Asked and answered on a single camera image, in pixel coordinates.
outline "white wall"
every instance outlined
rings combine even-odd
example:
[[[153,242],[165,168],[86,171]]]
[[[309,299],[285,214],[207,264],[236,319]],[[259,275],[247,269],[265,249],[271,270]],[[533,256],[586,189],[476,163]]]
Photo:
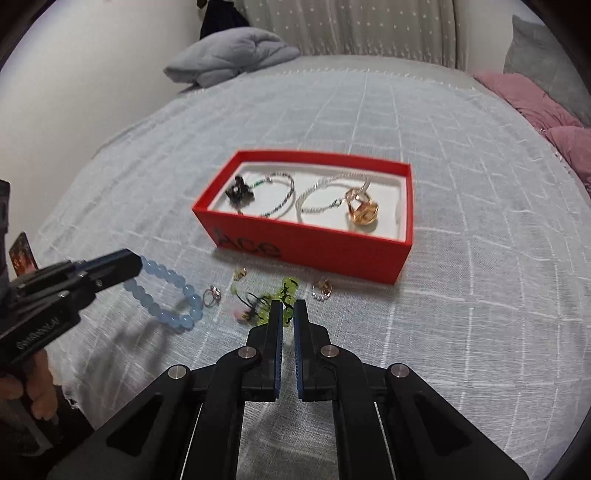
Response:
[[[521,0],[456,0],[462,7],[468,44],[467,71],[503,71],[505,56],[513,39],[511,18],[528,22],[541,20]]]
[[[32,238],[106,139],[184,86],[163,67],[199,39],[196,0],[57,0],[0,71],[11,242]]]

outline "gray curtain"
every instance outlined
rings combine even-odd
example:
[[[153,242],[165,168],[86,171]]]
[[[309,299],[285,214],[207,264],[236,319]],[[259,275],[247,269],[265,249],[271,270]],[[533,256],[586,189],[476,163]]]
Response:
[[[465,69],[454,0],[236,0],[236,7],[253,27],[304,55],[380,55]]]

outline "gray pillow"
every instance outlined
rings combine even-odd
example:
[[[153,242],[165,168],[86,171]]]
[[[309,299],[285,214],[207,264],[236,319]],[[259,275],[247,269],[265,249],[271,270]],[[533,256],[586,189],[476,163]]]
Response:
[[[164,69],[178,83],[211,87],[243,72],[293,60],[300,51],[259,28],[231,28],[208,35],[179,53]]]
[[[513,15],[505,73],[521,73],[591,127],[591,95],[568,55],[545,25]]]

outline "human hand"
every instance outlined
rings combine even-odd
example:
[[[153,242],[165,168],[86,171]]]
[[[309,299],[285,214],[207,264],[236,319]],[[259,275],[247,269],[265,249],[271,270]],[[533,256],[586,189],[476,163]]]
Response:
[[[27,395],[32,400],[31,413],[37,420],[49,420],[56,414],[57,396],[45,349],[33,355],[30,367],[26,370],[27,384],[25,388]],[[0,378],[0,399],[16,400],[21,398],[23,393],[22,384],[16,378]]]

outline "red box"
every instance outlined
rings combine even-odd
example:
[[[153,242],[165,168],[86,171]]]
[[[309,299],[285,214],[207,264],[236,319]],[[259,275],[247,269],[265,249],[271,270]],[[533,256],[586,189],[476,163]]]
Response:
[[[244,162],[315,164],[404,177],[404,241],[210,209],[220,190]],[[413,245],[413,182],[410,165],[357,155],[281,150],[238,151],[199,197],[193,212],[219,247],[380,283],[396,282]]]

